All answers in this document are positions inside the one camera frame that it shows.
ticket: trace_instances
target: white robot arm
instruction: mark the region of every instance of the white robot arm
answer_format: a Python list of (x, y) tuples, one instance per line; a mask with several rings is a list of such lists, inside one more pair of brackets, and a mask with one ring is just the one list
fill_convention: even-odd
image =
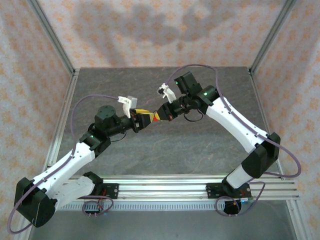
[(73, 155), (73, 151), (70, 151), (45, 172), (31, 180), (24, 177), (17, 183), (14, 204), (30, 188), (34, 188), (17, 207), (17, 211), (35, 227), (41, 227), (49, 221), (57, 209), (82, 196), (101, 195), (99, 193), (103, 181), (92, 172), (85, 173), (75, 182), (64, 183), (108, 148), (111, 144), (110, 137), (124, 134), (130, 129), (138, 133), (152, 122), (150, 115), (135, 109), (136, 98), (119, 97), (118, 102), (123, 103), (124, 116), (117, 116), (113, 106), (100, 107), (94, 117), (94, 123), (76, 144)]
[[(243, 126), (226, 108), (215, 87), (207, 86), (203, 89), (191, 72), (176, 78), (175, 83), (183, 96), (166, 102), (159, 108), (157, 113), (161, 120), (172, 121), (181, 114), (189, 113), (190, 110), (199, 110), (220, 123), (249, 153), (248, 157), (222, 181), (225, 195), (232, 196), (233, 192), (243, 184), (253, 178), (261, 177), (278, 159), (279, 148), (259, 138)], [(280, 143), (280, 137), (276, 133), (269, 135), (261, 130), (241, 115), (225, 97), (224, 100), (230, 110), (254, 129), (257, 134), (275, 143)]]

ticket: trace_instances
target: black cable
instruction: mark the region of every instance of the black cable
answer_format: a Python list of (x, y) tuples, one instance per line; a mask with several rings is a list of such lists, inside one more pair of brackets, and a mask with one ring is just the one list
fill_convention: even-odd
[(184, 117), (185, 120), (187, 120), (188, 122), (199, 122), (201, 119), (204, 118), (204, 114), (203, 114), (201, 111), (199, 111), (199, 109), (197, 109), (197, 111), (198, 111), (198, 113), (201, 114), (201, 118), (198, 119), (198, 120), (190, 120), (190, 119), (188, 119), (188, 118), (186, 117), (186, 114), (185, 114), (185, 113), (183, 114), (183, 117)]
[(125, 137), (127, 136), (127, 132), (124, 133), (124, 136), (122, 138), (120, 138), (119, 140), (114, 140), (114, 141), (111, 141), (112, 143), (114, 142), (119, 142), (121, 141), (122, 139), (124, 139)]

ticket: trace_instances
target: black mounting bracket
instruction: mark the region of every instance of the black mounting bracket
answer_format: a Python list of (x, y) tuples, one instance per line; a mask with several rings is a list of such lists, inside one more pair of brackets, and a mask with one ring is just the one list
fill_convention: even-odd
[(119, 184), (118, 183), (104, 183), (103, 179), (93, 173), (92, 171), (86, 172), (83, 176), (89, 178), (94, 183), (94, 189), (90, 196), (102, 196), (104, 191), (104, 196), (111, 199), (117, 199), (119, 194)]
[(227, 194), (223, 189), (224, 184), (218, 183), (207, 183), (205, 190), (208, 199), (218, 199), (223, 196), (228, 196), (233, 199), (251, 198), (251, 189), (248, 183), (243, 184), (241, 187), (234, 189), (232, 193)]
[[(31, 180), (22, 178), (16, 185), (14, 204), (33, 186)], [(50, 199), (45, 192), (45, 189), (36, 187), (17, 208), (17, 211), (36, 228), (46, 224), (56, 211), (57, 200)]]

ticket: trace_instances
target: yellow object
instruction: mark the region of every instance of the yellow object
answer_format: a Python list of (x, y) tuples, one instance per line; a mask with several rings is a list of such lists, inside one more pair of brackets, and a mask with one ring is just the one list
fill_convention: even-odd
[(160, 117), (157, 112), (153, 113), (153, 112), (150, 112), (149, 110), (145, 110), (145, 109), (136, 109), (135, 112), (137, 114), (149, 114), (151, 122), (154, 120), (154, 118), (156, 118), (157, 120), (160, 120)]

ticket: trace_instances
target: table surface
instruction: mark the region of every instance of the table surface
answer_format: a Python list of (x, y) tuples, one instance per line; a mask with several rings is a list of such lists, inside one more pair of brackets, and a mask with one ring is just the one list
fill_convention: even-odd
[[(89, 94), (134, 96), (137, 108), (157, 110), (166, 102), (157, 94), (158, 87), (174, 71), (161, 68), (82, 68), (73, 94), (70, 112), (75, 103)], [(218, 67), (219, 85), (229, 102), (249, 121), (265, 130), (256, 95), (246, 67)], [(189, 67), (176, 77), (190, 71), (204, 88), (215, 86), (214, 72), (203, 67)], [(181, 94), (174, 82), (170, 88)], [(78, 139), (94, 122), (99, 107), (112, 105), (118, 116), (123, 115), (122, 104), (112, 99), (88, 98), (76, 109), (74, 132)], [(193, 111), (187, 115), (197, 119)], [(58, 158), (73, 146), (70, 132), (70, 114), (63, 133)], [(241, 144), (220, 124), (204, 116), (199, 122), (188, 122), (183, 116), (171, 122), (153, 122), (139, 133), (127, 131), (127, 136), (113, 142), (97, 159), (77, 172), (82, 175), (92, 171), (105, 175), (158, 175), (158, 174), (224, 174), (236, 168), (246, 157)], [(277, 172), (276, 164), (270, 171)]]
[(259, 201), (244, 216), (214, 211), (57, 211), (29, 240), (295, 240), (286, 201)]

